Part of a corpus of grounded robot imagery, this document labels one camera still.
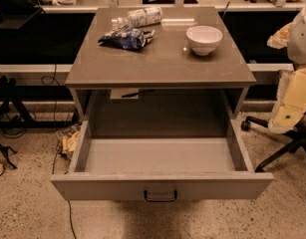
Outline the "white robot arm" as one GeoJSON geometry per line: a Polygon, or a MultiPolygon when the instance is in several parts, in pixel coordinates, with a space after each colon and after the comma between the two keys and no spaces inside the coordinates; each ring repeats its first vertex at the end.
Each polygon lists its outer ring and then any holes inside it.
{"type": "Polygon", "coordinates": [[[268,39],[267,45],[274,49],[287,48],[288,58],[298,66],[294,73],[281,76],[277,103],[268,122],[272,132],[285,133],[306,113],[306,5],[291,23],[268,39]]]}

